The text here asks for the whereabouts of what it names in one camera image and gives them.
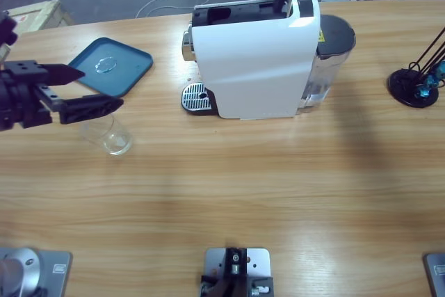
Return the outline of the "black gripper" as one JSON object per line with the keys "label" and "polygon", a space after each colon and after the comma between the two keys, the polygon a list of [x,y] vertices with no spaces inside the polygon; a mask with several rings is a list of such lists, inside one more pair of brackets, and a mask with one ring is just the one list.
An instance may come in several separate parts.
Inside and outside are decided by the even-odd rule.
{"label": "black gripper", "polygon": [[[64,64],[6,61],[1,70],[1,130],[10,130],[15,124],[24,129],[51,124],[51,109],[41,102],[40,96],[50,86],[67,85],[84,76],[84,72]],[[123,104],[122,98],[109,95],[64,99],[58,112],[60,123],[101,118]]]}

